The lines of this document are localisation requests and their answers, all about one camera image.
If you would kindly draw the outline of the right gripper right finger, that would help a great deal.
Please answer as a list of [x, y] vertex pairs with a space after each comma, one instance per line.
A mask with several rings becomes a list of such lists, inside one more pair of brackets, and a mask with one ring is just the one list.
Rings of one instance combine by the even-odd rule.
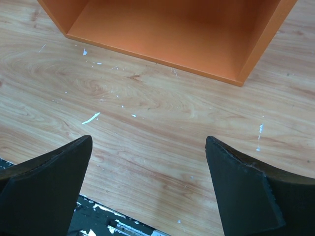
[[206, 139], [205, 153], [226, 236], [312, 236], [315, 180]]

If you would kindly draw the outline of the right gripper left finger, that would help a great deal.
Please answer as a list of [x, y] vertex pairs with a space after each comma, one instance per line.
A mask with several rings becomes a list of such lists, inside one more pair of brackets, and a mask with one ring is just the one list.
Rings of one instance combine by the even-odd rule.
[[65, 236], [92, 154], [84, 135], [0, 172], [2, 236]]

